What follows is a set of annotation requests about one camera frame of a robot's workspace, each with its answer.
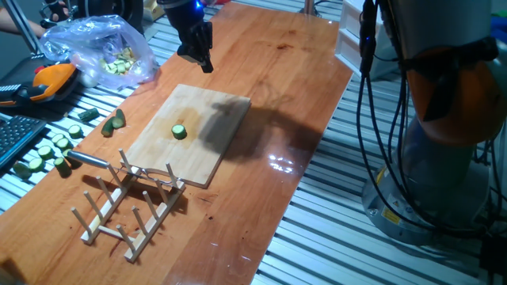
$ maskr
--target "knife blade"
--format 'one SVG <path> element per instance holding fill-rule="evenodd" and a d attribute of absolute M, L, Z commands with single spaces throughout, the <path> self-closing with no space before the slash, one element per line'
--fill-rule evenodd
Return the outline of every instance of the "knife blade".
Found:
<path fill-rule="evenodd" d="M 146 170 L 144 170 L 144 169 L 141 169 L 141 171 L 143 171 L 146 174 L 146 176 L 140 175 L 140 174 L 136 174 L 136 173 L 132 173 L 132 172 L 126 170 L 126 169 L 121 169 L 121 168 L 112 166 L 109 162 L 107 162 L 107 161 L 105 161 L 103 159 L 94 157 L 93 155 L 84 154 L 84 153 L 79 152 L 79 151 L 70 150 L 67 153 L 67 156 L 69 158 L 75 159 L 75 160 L 77 160 L 79 162 L 86 163 L 87 165 L 95 166 L 95 167 L 102 168 L 102 169 L 107 169 L 107 168 L 111 167 L 111 168 L 113 168 L 115 170 L 118 170 L 118 171 L 121 171 L 123 173 L 126 173 L 127 175 L 131 175 L 133 177 L 137 177 L 137 178 L 140 178 L 140 179 L 144 179 L 144 180 L 155 182 L 155 179 L 147 176 Z M 159 182 L 162 183 L 162 184 L 168 185 L 168 186 L 173 186 L 173 184 L 171 182 L 169 182 L 169 181 L 159 180 Z"/>

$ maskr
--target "person's hand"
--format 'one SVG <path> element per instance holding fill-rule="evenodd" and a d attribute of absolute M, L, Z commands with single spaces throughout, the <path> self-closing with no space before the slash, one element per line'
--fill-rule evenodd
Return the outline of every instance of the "person's hand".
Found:
<path fill-rule="evenodd" d="M 60 1 L 58 3 L 63 7 L 63 12 L 67 15 L 67 17 L 69 17 L 69 9 L 65 6 L 65 2 Z M 51 15 L 51 20 L 52 21 L 58 21 L 58 15 L 55 14 L 55 13 L 52 14 Z"/>

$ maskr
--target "wooden table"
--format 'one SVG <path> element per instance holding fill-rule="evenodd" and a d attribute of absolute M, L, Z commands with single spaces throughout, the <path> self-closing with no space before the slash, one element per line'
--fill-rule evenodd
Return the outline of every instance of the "wooden table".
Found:
<path fill-rule="evenodd" d="M 102 205 L 93 177 L 107 170 L 84 165 L 66 180 L 51 171 L 0 216 L 0 252 L 29 284 L 248 284 L 350 78 L 334 57 L 338 24 L 302 14 L 229 3 L 212 18 L 215 71 L 173 56 L 155 81 L 121 106 L 128 125 L 105 139 L 97 127 L 77 150 L 119 165 L 117 149 L 134 142 L 178 83 L 250 97 L 252 106 L 209 189 L 188 187 L 135 264 L 127 245 L 100 234 L 84 245 L 95 216 L 83 196 Z M 133 235 L 130 211 L 150 215 L 139 184 L 109 227 Z"/>

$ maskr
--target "cucumber slice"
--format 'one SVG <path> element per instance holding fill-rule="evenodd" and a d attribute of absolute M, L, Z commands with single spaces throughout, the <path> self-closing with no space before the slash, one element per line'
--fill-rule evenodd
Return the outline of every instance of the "cucumber slice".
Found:
<path fill-rule="evenodd" d="M 38 173 L 44 169 L 46 162 L 42 158 L 34 158 L 29 163 L 30 171 Z"/>
<path fill-rule="evenodd" d="M 126 69 L 125 69 L 125 63 L 123 63 L 123 62 L 122 63 L 118 63 L 116 65 L 116 67 L 118 67 L 118 72 L 121 73 L 121 74 L 126 71 Z"/>
<path fill-rule="evenodd" d="M 97 108 L 92 108 L 78 114 L 79 119 L 83 122 L 90 122 L 91 120 L 98 118 L 99 115 Z"/>
<path fill-rule="evenodd" d="M 66 159 L 66 160 L 67 160 L 67 161 L 71 164 L 71 168 L 72 168 L 72 169 L 77 169 L 77 168 L 79 168 L 79 167 L 82 165 L 82 162 L 77 161 L 77 160 L 72 159 L 72 158 L 69 158 L 69 156 L 68 156 L 69 151 L 71 151 L 71 150 L 64 150 L 64 151 L 62 152 L 63 157 L 64 157 L 64 158 L 65 158 L 65 159 Z"/>
<path fill-rule="evenodd" d="M 121 109 L 116 110 L 116 116 L 112 118 L 112 127 L 121 128 L 125 126 L 125 114 Z"/>
<path fill-rule="evenodd" d="M 71 138 L 73 139 L 80 139 L 83 137 L 82 135 L 82 129 L 78 125 L 74 125 L 69 127 L 69 135 L 71 135 Z"/>
<path fill-rule="evenodd" d="M 183 127 L 183 125 L 180 124 L 174 125 L 171 131 L 173 132 L 175 139 L 184 139 L 187 137 L 187 131 L 185 130 L 185 127 Z"/>
<path fill-rule="evenodd" d="M 55 167 L 62 178 L 67 178 L 72 174 L 71 168 L 63 158 L 55 159 Z"/>
<path fill-rule="evenodd" d="M 71 142 L 69 142 L 69 139 L 66 138 L 60 139 L 58 142 L 56 142 L 56 146 L 62 151 L 72 149 L 73 147 Z"/>
<path fill-rule="evenodd" d="M 29 179 L 32 176 L 30 168 L 19 161 L 14 164 L 13 170 L 16 173 L 16 176 L 20 177 L 21 179 Z"/>
<path fill-rule="evenodd" d="M 42 146 L 37 153 L 44 160 L 52 159 L 55 156 L 55 151 L 49 146 Z"/>
<path fill-rule="evenodd" d="M 52 139 L 51 139 L 51 142 L 56 146 L 56 143 L 60 140 L 60 139 L 65 139 L 65 135 L 62 135 L 62 134 L 57 134 L 55 135 Z"/>
<path fill-rule="evenodd" d="M 104 137 L 110 137 L 112 135 L 112 120 L 114 119 L 115 117 L 112 117 L 112 118 L 109 118 L 109 120 L 107 122 L 105 122 L 104 124 L 104 127 L 102 127 L 102 135 Z"/>

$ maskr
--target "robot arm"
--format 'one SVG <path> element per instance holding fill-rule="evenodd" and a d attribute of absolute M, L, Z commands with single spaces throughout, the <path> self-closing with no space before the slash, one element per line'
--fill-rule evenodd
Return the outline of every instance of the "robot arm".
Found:
<path fill-rule="evenodd" d="M 204 73 L 211 73 L 212 23 L 204 21 L 204 10 L 199 0 L 157 0 L 157 4 L 164 9 L 170 24 L 178 32 L 181 46 L 177 54 L 200 65 Z"/>

